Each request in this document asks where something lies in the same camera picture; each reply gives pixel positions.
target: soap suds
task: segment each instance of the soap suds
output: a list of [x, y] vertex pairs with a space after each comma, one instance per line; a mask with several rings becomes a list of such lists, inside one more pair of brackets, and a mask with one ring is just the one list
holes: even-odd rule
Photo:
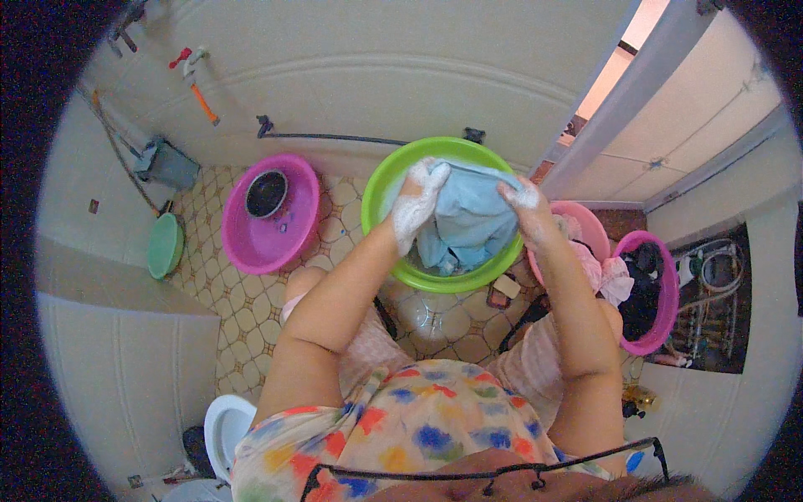
[[522, 190], [517, 191], [510, 185], [504, 184], [502, 196], [511, 206], [526, 207], [528, 209], [536, 209], [538, 207], [538, 202], [541, 201], [538, 189], [526, 185]]
[[438, 192], [451, 173], [451, 166], [445, 162], [430, 173], [429, 165], [434, 161], [432, 157], [421, 159], [407, 171], [407, 177], [421, 186], [421, 194], [417, 197], [401, 195], [393, 203], [391, 217], [400, 256], [410, 252], [418, 229], [435, 212]]

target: toilet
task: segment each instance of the toilet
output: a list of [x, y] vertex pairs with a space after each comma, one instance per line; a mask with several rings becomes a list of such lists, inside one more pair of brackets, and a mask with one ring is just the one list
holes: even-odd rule
[[215, 475], [231, 484], [229, 472], [234, 462], [234, 448], [248, 432], [256, 406], [237, 394], [219, 396], [206, 410], [203, 423], [206, 455]]
[[206, 410], [203, 432], [206, 456], [218, 478], [183, 483], [171, 490], [162, 502], [232, 502], [229, 472], [234, 462], [234, 448], [248, 432], [255, 414], [256, 406], [237, 394], [226, 394], [212, 401]]

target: bar of soap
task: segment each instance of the bar of soap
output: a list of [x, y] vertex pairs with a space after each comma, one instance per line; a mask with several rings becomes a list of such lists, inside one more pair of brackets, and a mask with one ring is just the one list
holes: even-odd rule
[[513, 279], [506, 275], [500, 275], [494, 282], [494, 289], [500, 290], [507, 298], [511, 300], [516, 298], [521, 291], [521, 286]]

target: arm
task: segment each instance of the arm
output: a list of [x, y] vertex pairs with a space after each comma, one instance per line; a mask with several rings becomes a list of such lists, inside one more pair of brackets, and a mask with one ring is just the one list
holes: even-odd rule
[[[548, 201], [529, 180], [520, 180], [524, 194], [507, 186], [499, 190], [519, 215], [524, 241], [536, 255], [557, 327], [565, 390], [550, 439], [578, 456], [619, 447], [624, 442], [622, 372], [610, 324], [552, 220]], [[614, 474], [625, 470], [621, 456], [600, 464]]]
[[252, 426], [299, 406], [343, 406], [337, 363], [373, 298], [432, 215], [448, 169], [410, 168], [393, 209], [296, 305], [279, 335]]

